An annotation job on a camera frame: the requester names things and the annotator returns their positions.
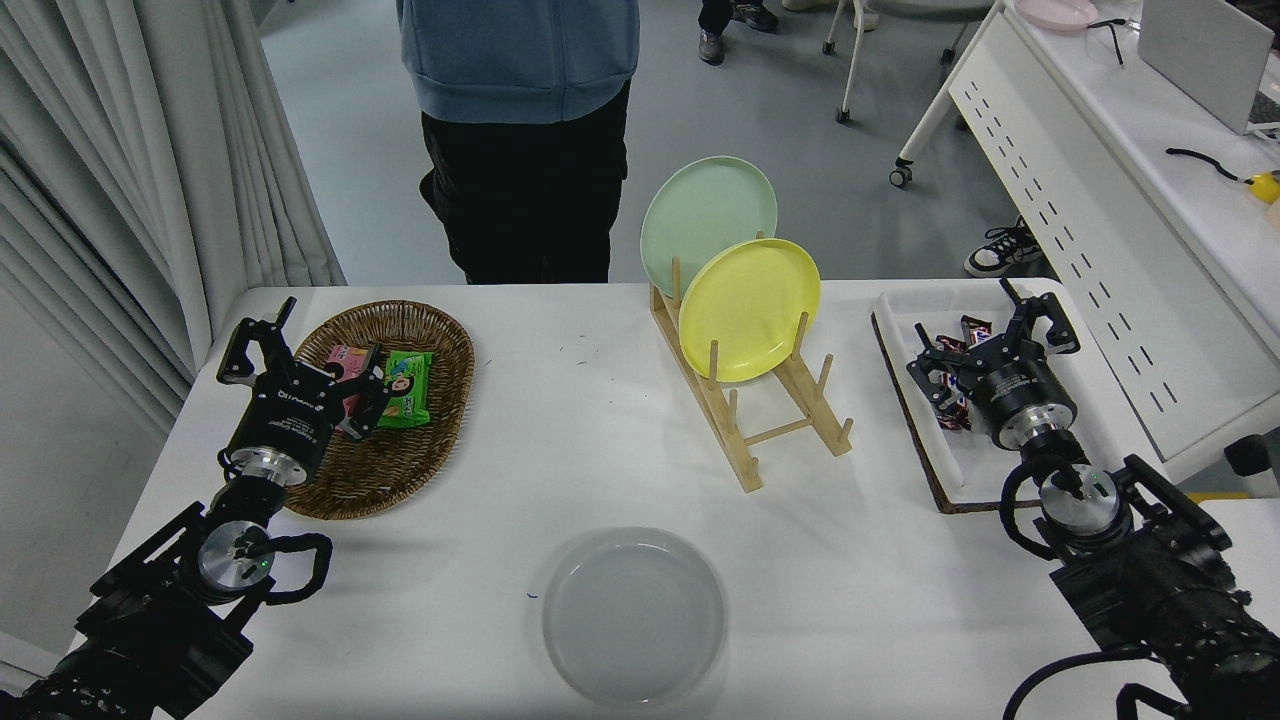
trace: yellow object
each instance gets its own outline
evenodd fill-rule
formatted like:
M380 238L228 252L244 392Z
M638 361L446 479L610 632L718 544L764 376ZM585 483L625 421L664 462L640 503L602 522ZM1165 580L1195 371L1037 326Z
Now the yellow object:
M1189 492L1187 497L1199 505L1206 500L1248 500L1249 493L1247 492Z
M1275 176L1271 173L1258 173L1252 179L1253 183L1249 184L1249 192L1254 197L1268 205L1280 200L1280 182L1276 182Z
M820 297L818 266L799 245L776 237L735 245L689 284L680 348L704 378L732 383L763 375L791 354L800 315L808 313L812 324Z

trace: sneaker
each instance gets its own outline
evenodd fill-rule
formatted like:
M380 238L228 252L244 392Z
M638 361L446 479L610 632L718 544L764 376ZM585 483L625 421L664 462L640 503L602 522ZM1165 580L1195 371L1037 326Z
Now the sneaker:
M1014 265L1044 255L1021 218L1011 228L991 228L987 240L991 242L974 250L964 261L964 270L975 278L998 278Z
M760 32L778 29L778 17L764 6L764 3L733 3L733 19L746 23L746 27Z
M724 61L724 44L719 35L705 29L699 31L698 59L708 65L718 65Z

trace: person's leg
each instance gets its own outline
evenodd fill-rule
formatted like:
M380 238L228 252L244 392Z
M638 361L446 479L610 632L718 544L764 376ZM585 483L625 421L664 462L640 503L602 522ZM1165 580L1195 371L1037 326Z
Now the person's leg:
M435 165L419 186L467 282L543 282L539 220L553 201L547 126L448 123L422 114Z
M557 123L558 215L547 238L549 282L609 281L609 229L627 177L627 101L631 83L600 109Z
M698 14L698 59L708 65L724 61L724 41L721 35L733 17L730 0L703 0L703 10Z
M698 27L703 32L721 35L733 18L733 4L730 0L703 0L703 12L698 14Z

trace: person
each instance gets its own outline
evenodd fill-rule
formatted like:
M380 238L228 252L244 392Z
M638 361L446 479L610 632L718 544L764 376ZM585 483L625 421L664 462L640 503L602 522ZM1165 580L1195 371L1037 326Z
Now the person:
M703 0L698 14L698 58L708 65L724 61L724 28L730 20L746 23L760 32L776 32L778 17L764 6L764 0Z
M1014 265L1030 263L1044 255L1021 217L1012 227L991 228L987 231L987 240L991 242L970 252L964 261L965 272L975 278L998 278Z
M433 163L419 191L467 282L607 282L637 0L397 0L397 13Z

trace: white curtain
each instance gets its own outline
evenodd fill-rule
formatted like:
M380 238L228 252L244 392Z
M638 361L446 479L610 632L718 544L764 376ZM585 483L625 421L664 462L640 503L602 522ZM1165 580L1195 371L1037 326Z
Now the white curtain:
M244 0L0 3L0 282L161 434L241 292L343 283Z

